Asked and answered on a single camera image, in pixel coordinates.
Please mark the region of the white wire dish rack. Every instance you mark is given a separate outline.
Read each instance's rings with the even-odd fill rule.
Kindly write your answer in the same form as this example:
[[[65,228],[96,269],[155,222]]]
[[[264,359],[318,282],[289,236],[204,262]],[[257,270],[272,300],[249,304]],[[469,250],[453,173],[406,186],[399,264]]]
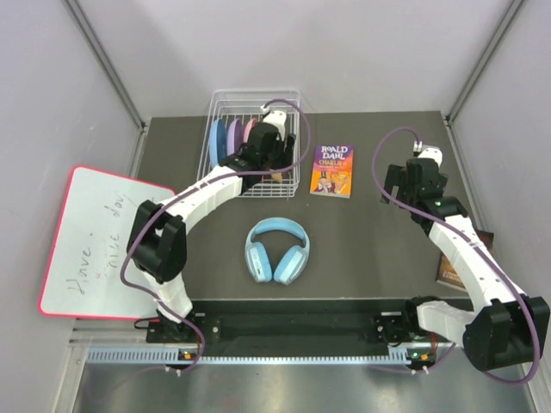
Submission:
[[[252,155],[270,170],[244,193],[252,198],[290,198],[300,183],[300,92],[296,89],[219,89],[211,97],[197,178],[231,155]]]

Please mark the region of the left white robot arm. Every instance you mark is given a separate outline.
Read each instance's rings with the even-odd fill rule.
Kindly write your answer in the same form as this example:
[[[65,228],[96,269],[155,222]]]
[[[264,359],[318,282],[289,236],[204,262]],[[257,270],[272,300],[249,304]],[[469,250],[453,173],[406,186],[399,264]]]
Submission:
[[[192,301],[182,272],[188,260],[187,236],[193,227],[225,202],[257,185],[263,176],[285,173],[293,161],[296,136],[282,126],[258,122],[238,150],[210,173],[168,200],[142,202],[137,209],[121,264],[122,283],[150,295],[165,330],[177,341],[195,331]]]

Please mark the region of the purple plate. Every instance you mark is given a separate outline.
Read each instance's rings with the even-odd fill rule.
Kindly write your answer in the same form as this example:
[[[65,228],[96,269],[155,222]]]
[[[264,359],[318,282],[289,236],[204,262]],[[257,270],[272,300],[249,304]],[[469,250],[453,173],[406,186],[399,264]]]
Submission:
[[[235,153],[243,143],[244,127],[241,119],[234,119],[227,130],[227,154]]]

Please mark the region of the blue plate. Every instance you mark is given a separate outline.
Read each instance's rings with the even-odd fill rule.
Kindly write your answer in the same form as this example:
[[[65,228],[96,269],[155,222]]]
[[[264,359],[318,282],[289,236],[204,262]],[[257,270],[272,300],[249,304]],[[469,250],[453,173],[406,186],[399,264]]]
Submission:
[[[227,154],[227,130],[226,123],[217,118],[213,121],[208,138],[208,151],[210,167],[214,168]]]

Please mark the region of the pink plate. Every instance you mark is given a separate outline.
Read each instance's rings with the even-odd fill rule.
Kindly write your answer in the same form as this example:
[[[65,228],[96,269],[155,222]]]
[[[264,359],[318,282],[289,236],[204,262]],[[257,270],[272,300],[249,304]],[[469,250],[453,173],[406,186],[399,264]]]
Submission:
[[[252,128],[257,124],[257,119],[252,118],[245,124],[243,142],[246,143],[249,140]]]

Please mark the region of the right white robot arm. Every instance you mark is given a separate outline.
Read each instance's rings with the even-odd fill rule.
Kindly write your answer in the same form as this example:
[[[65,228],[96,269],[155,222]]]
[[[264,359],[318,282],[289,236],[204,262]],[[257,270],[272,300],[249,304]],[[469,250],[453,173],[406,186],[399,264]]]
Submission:
[[[473,309],[464,311],[441,299],[418,299],[401,322],[414,340],[431,332],[459,345],[481,372],[530,362],[537,368],[548,331],[550,308],[514,284],[478,237],[467,209],[444,195],[448,177],[438,163],[414,157],[391,164],[380,184],[381,199],[407,210],[412,220],[449,260]]]

